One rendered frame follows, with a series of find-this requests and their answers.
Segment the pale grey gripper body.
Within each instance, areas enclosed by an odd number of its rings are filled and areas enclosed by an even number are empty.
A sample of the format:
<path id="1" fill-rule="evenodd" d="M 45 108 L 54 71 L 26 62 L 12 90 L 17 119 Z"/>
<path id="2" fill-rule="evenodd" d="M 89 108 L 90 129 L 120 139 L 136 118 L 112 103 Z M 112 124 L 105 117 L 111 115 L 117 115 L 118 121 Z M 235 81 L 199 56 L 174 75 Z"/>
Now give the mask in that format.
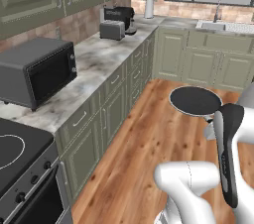
<path id="1" fill-rule="evenodd" d="M 203 129 L 203 135 L 207 140 L 215 140 L 215 131 L 213 127 L 213 123 L 209 123 L 204 129 Z"/>

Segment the green panel under sink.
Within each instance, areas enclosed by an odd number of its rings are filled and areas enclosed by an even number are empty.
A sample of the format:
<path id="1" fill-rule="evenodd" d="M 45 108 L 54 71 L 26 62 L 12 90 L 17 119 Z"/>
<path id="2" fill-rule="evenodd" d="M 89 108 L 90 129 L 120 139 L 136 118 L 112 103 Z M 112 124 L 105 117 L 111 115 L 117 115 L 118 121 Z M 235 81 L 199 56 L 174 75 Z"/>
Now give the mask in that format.
<path id="1" fill-rule="evenodd" d="M 254 38 L 213 33 L 190 32 L 188 46 L 220 51 L 254 53 Z"/>

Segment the white sink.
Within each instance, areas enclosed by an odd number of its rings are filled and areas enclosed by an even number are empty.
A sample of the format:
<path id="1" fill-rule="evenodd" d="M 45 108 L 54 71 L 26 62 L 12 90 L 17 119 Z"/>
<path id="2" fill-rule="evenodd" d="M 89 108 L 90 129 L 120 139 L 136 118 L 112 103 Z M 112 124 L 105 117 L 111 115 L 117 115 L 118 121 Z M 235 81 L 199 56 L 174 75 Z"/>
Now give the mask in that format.
<path id="1" fill-rule="evenodd" d="M 254 34 L 254 25 L 241 23 L 228 23 L 198 20 L 195 26 L 197 29 L 206 29 L 214 31 L 227 31 L 238 34 Z"/>

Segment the black stove with oven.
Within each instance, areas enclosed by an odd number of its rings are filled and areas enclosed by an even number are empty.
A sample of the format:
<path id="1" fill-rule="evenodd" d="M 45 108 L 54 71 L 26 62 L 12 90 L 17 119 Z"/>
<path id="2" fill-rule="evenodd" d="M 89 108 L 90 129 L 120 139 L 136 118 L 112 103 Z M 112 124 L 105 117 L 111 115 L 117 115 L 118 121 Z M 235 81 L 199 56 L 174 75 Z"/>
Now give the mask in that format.
<path id="1" fill-rule="evenodd" d="M 51 168 L 44 169 L 46 161 L 51 162 Z M 54 135 L 0 118 L 0 224 L 8 224 L 19 208 L 15 201 L 17 194 L 28 195 L 56 165 L 60 166 L 66 193 Z M 36 184 L 31 184 L 33 175 L 39 176 Z"/>

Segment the green base cupboard door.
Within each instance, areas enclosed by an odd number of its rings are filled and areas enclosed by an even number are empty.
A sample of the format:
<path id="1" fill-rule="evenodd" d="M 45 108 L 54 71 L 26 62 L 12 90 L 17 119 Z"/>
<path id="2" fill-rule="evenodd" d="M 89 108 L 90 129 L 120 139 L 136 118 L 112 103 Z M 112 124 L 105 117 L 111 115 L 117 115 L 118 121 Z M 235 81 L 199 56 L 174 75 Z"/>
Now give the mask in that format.
<path id="1" fill-rule="evenodd" d="M 159 28 L 154 57 L 155 77 L 172 81 L 181 80 L 187 35 L 186 30 Z"/>
<path id="2" fill-rule="evenodd" d="M 152 71 L 152 63 L 154 56 L 155 34 L 152 33 L 145 42 L 144 58 L 143 58 L 143 85 L 149 81 Z"/>
<path id="3" fill-rule="evenodd" d="M 254 76 L 254 56 L 247 54 L 227 53 L 220 55 L 214 86 L 242 92 L 251 83 Z"/>
<path id="4" fill-rule="evenodd" d="M 211 86 L 217 51 L 186 49 L 182 81 L 192 85 Z"/>
<path id="5" fill-rule="evenodd" d="M 87 183 L 89 176 L 99 162 L 100 136 L 100 115 L 96 114 L 78 132 L 73 142 L 61 156 L 71 203 L 75 203 L 78 195 Z"/>
<path id="6" fill-rule="evenodd" d="M 125 83 L 121 83 L 103 104 L 107 109 L 108 129 L 103 130 L 104 117 L 101 109 L 103 151 L 106 151 L 118 132 L 125 117 Z"/>

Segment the green drawer front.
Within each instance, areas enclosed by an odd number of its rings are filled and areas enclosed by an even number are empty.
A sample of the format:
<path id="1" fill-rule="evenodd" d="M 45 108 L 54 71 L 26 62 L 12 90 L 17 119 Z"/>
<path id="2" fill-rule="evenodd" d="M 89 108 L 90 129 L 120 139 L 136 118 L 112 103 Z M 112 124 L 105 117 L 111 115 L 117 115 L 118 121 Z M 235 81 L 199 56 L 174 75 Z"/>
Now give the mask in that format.
<path id="1" fill-rule="evenodd" d="M 132 92 L 131 92 L 131 94 L 130 94 L 130 107 L 133 107 L 133 106 L 135 105 L 136 101 L 137 101 L 138 98 L 139 98 L 139 97 L 138 97 L 137 100 L 134 100 L 134 99 L 132 98 L 133 94 L 134 94 L 137 90 L 140 90 L 140 94 L 141 94 L 141 83 L 140 83 L 140 82 L 138 82 L 138 83 L 135 85 L 134 89 L 132 90 Z"/>
<path id="2" fill-rule="evenodd" d="M 137 74 L 138 71 L 141 71 L 139 76 L 137 78 L 133 78 L 133 76 L 135 76 Z M 131 71 L 130 75 L 129 75 L 129 87 L 133 88 L 135 86 L 135 84 L 139 81 L 139 79 L 141 78 L 142 75 L 142 63 L 139 62 L 134 69 Z"/>
<path id="3" fill-rule="evenodd" d="M 134 57 L 138 52 L 141 52 L 141 54 L 137 57 Z M 143 46 L 140 45 L 131 55 L 128 62 L 128 68 L 131 69 L 134 67 L 134 65 L 139 61 L 139 59 L 143 56 Z"/>
<path id="4" fill-rule="evenodd" d="M 119 79 L 114 83 L 110 84 L 111 80 L 114 80 L 117 75 L 120 75 Z M 120 85 L 123 79 L 126 77 L 126 63 L 119 65 L 105 80 L 100 92 L 101 103 L 104 103 L 106 99 L 113 93 L 113 91 Z"/>
<path id="5" fill-rule="evenodd" d="M 90 97 L 88 97 L 72 114 L 71 116 L 61 125 L 58 129 L 57 146 L 60 155 L 64 153 L 67 146 L 74 140 L 81 129 L 86 126 L 94 114 L 99 108 L 99 91 L 96 90 Z M 87 112 L 85 119 L 76 127 L 72 126 L 72 123 L 76 122 L 83 111 Z"/>

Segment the silver tap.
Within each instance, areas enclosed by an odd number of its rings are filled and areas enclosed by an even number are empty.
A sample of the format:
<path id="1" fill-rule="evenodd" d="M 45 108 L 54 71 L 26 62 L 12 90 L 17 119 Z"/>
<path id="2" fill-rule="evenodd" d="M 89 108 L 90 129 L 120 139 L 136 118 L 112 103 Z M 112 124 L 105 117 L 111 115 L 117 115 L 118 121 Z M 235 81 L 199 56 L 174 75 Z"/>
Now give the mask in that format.
<path id="1" fill-rule="evenodd" d="M 215 14 L 214 14 L 214 17 L 213 17 L 213 23 L 217 22 L 220 2 L 221 2 L 221 0 L 218 0 L 218 2 L 217 2 L 216 11 L 215 11 Z"/>

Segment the white paper towel roll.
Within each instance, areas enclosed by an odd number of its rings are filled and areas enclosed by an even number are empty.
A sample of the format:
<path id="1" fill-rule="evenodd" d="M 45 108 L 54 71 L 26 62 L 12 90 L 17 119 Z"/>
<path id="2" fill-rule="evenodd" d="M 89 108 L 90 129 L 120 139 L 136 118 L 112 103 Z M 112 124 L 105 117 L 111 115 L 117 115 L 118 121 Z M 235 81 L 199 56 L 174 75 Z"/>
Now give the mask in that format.
<path id="1" fill-rule="evenodd" d="M 154 0 L 146 0 L 144 17 L 146 19 L 154 17 Z"/>

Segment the grey toaster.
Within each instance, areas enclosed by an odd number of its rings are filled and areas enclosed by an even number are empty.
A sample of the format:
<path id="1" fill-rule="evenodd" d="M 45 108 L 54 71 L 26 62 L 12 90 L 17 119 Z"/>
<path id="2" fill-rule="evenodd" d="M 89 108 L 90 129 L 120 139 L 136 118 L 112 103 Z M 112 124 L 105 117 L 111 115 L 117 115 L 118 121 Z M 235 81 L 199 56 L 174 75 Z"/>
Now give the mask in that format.
<path id="1" fill-rule="evenodd" d="M 120 41 L 125 37 L 125 24 L 122 21 L 105 20 L 99 25 L 101 39 Z"/>

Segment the black coffee machine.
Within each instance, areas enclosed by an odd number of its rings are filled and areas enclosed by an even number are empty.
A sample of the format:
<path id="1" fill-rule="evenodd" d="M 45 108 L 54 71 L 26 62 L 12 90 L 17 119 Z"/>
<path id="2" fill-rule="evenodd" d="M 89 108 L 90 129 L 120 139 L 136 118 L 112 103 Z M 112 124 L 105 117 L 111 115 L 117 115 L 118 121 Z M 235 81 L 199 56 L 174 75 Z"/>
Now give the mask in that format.
<path id="1" fill-rule="evenodd" d="M 122 21 L 125 24 L 125 34 L 135 35 L 137 28 L 134 26 L 135 11 L 132 7 L 114 7 L 104 9 L 104 19 Z"/>

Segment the black oven door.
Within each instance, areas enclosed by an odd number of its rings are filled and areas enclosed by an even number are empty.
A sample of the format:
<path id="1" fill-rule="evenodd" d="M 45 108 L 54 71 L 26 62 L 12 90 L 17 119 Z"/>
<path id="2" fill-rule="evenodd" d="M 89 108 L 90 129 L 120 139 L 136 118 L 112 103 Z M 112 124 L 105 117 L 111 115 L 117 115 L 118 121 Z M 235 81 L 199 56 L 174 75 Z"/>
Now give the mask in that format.
<path id="1" fill-rule="evenodd" d="M 59 165 L 19 204 L 8 224 L 73 224 Z"/>

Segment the dark grey microwave oven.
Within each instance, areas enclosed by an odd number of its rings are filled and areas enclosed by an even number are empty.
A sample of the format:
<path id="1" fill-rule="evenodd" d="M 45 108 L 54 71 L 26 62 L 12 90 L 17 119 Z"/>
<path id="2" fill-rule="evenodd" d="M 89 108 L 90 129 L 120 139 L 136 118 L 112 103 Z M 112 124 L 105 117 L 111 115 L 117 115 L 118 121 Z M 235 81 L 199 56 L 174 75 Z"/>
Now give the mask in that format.
<path id="1" fill-rule="evenodd" d="M 36 111 L 76 76 L 73 42 L 35 38 L 0 53 L 0 100 Z"/>

